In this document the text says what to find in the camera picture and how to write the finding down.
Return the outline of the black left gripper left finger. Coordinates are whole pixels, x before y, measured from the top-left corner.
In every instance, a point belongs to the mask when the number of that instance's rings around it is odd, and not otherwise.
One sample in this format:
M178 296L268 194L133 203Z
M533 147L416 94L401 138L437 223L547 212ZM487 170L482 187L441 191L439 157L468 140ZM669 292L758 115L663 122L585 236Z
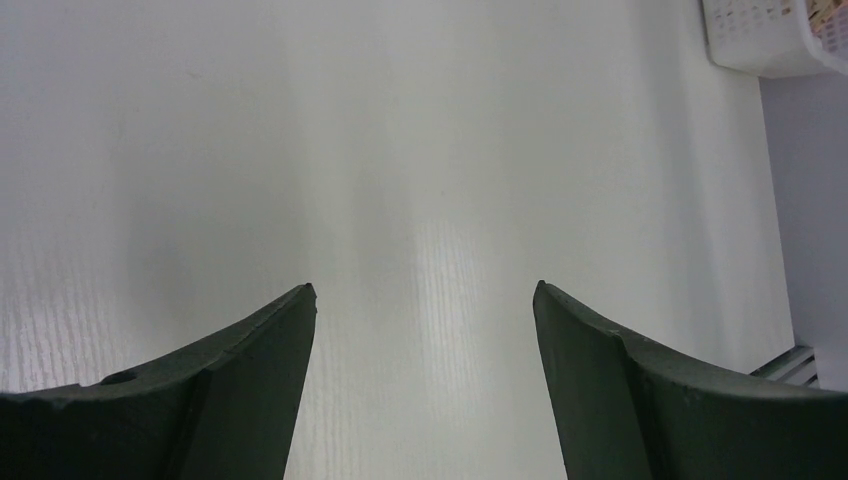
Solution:
M316 324L312 285L100 382L1 397L5 479L280 479Z

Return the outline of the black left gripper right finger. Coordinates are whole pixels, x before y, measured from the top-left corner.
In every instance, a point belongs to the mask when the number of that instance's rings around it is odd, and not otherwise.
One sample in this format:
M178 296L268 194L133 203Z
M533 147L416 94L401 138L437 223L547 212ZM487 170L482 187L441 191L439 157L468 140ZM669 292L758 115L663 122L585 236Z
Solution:
M846 477L845 393L695 359L547 282L533 313L569 478Z

